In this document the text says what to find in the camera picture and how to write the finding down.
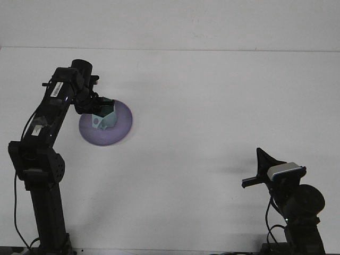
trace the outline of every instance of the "barcode sticker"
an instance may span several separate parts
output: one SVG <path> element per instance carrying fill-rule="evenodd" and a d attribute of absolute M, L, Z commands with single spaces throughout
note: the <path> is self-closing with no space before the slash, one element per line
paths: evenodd
<path fill-rule="evenodd" d="M 33 131 L 32 131 L 32 135 L 34 135 L 34 136 L 37 137 L 37 136 L 39 135 L 39 133 L 40 133 L 40 131 L 41 131 L 42 128 L 43 128 L 42 125 L 36 125 L 36 126 L 34 127 Z"/>
<path fill-rule="evenodd" d="M 57 97 L 59 94 L 59 91 L 61 90 L 62 86 L 63 86 L 63 82 L 58 82 L 56 84 L 56 86 L 54 87 L 54 90 L 51 93 L 51 97 Z"/>

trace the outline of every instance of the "green object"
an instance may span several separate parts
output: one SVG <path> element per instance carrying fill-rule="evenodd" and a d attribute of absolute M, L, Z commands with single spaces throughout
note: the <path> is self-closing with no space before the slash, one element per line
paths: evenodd
<path fill-rule="evenodd" d="M 114 100 L 103 97 L 103 103 L 104 105 L 92 114 L 92 127 L 95 129 L 105 130 L 117 122 Z"/>

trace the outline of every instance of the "white background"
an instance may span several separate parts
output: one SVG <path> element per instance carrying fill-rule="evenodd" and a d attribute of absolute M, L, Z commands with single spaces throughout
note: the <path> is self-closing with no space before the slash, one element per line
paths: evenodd
<path fill-rule="evenodd" d="M 325 249 L 338 252 L 339 8 L 336 1 L 2 1 L 0 245 L 21 245 L 7 144 L 40 102 L 40 84 L 82 58 L 100 76 L 96 91 L 126 103 L 134 124 L 120 143 L 95 147 L 69 110 L 54 148 L 66 162 L 61 193 L 75 247 L 258 251 L 269 196 L 264 185 L 242 189 L 241 179 L 256 174 L 260 146 L 308 168 L 302 183 L 326 199 Z M 32 240 L 22 182 L 18 193 L 19 227 Z"/>

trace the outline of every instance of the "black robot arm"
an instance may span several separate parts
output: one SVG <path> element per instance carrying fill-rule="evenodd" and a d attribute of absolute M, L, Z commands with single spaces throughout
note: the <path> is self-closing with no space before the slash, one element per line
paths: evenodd
<path fill-rule="evenodd" d="M 59 182 L 65 163 L 53 147 L 71 104 L 77 113 L 93 113 L 103 105 L 93 92 L 99 76 L 91 75 L 92 65 L 75 59 L 71 67 L 56 69 L 48 83 L 42 102 L 35 110 L 31 124 L 20 141 L 11 141 L 8 152 L 15 171 L 31 192 L 40 238 L 39 255 L 71 254 L 69 235 L 65 230 Z"/>
<path fill-rule="evenodd" d="M 325 200 L 314 187 L 300 184 L 306 167 L 295 163 L 278 161 L 257 148 L 258 173 L 256 177 L 242 180 L 242 186 L 264 183 L 272 197 L 272 205 L 283 216 L 287 225 L 284 229 L 288 254 L 325 254 L 324 245 L 317 229 L 320 222 L 317 214 L 324 208 Z M 263 249 L 263 254 L 280 254 Z"/>

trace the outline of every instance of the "black cable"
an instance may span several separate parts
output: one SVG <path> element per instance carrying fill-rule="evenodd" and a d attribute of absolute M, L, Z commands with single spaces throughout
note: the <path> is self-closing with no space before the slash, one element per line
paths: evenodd
<path fill-rule="evenodd" d="M 270 227 L 269 227 L 269 224 L 268 224 L 268 212 L 269 212 L 270 205 L 272 203 L 272 199 L 273 199 L 273 197 L 270 197 L 270 199 L 269 199 L 269 203 L 268 203 L 267 210 L 266 210 L 266 215 L 265 215 L 265 220 L 266 220 L 266 226 L 267 226 L 267 229 L 268 229 L 268 234 L 270 234 L 270 236 L 271 236 L 271 238 L 273 238 L 274 242 L 276 244 L 278 244 L 276 239 L 275 239 L 275 237 L 274 237 L 274 235 L 272 234 L 272 232 L 270 230 Z"/>
<path fill-rule="evenodd" d="M 277 213 L 281 214 L 280 209 L 278 208 L 278 206 L 275 204 L 274 199 L 272 198 L 270 201 L 271 206 L 277 211 Z"/>
<path fill-rule="evenodd" d="M 37 110 L 38 110 L 38 109 L 36 109 L 36 110 L 32 113 L 32 115 L 29 117 L 28 121 L 26 122 L 26 125 L 25 125 L 25 127 L 23 128 L 23 131 L 22 131 L 22 133 L 21 133 L 21 139 L 20 139 L 20 141 L 22 141 L 23 136 L 25 135 L 26 128 L 27 128 L 28 124 L 30 123 L 31 119 L 34 117 L 34 115 L 35 115 L 35 113 L 37 112 Z"/>
<path fill-rule="evenodd" d="M 33 244 L 34 244 L 35 242 L 37 242 L 37 241 L 40 241 L 40 238 L 35 238 L 35 239 L 31 242 L 31 244 L 30 244 L 30 248 L 31 248 L 31 249 L 32 249 Z"/>
<path fill-rule="evenodd" d="M 221 254 L 210 254 L 210 255 L 253 255 L 253 252 L 224 252 Z"/>
<path fill-rule="evenodd" d="M 37 112 L 38 108 L 40 107 L 40 105 L 37 107 L 37 109 L 32 113 L 32 115 L 29 117 L 29 119 L 27 120 L 25 127 L 21 133 L 21 138 L 20 141 L 23 140 L 23 137 L 25 135 L 25 131 L 27 129 L 28 124 L 30 123 L 30 121 L 32 120 L 32 118 L 34 117 L 35 113 Z M 37 242 L 39 240 L 39 238 L 36 238 L 32 241 L 31 245 L 29 246 L 28 243 L 25 241 L 25 239 L 23 238 L 23 236 L 21 235 L 19 229 L 18 229 L 18 225 L 16 223 L 16 208 L 17 208 L 17 203 L 18 203 L 18 195 L 16 192 L 16 178 L 17 178 L 17 173 L 15 172 L 15 176 L 14 176 L 14 227 L 16 232 L 18 233 L 20 239 L 23 241 L 23 243 L 26 245 L 27 249 L 30 251 L 31 254 L 34 254 L 34 252 L 32 251 L 32 245 Z"/>
<path fill-rule="evenodd" d="M 274 228 L 276 228 L 276 227 L 280 227 L 280 228 L 282 228 L 283 230 L 285 229 L 284 226 L 282 226 L 282 225 L 280 225 L 280 224 L 276 224 L 276 225 L 274 225 L 274 226 L 272 226 L 272 227 L 270 228 L 270 232 L 271 232 Z M 267 234 L 267 243 L 269 243 L 269 232 L 268 232 L 268 234 Z"/>
<path fill-rule="evenodd" d="M 18 229 L 18 226 L 16 224 L 16 203 L 17 203 L 17 195 L 16 195 L 16 177 L 17 177 L 17 174 L 15 172 L 15 176 L 14 176 L 14 226 L 15 226 L 15 229 L 16 229 L 16 232 L 18 233 L 19 237 L 21 238 L 21 240 L 24 242 L 24 244 L 26 245 L 26 247 L 28 248 L 28 250 L 31 252 L 31 248 L 28 246 L 28 243 L 25 241 L 25 239 L 22 237 L 19 229 Z"/>

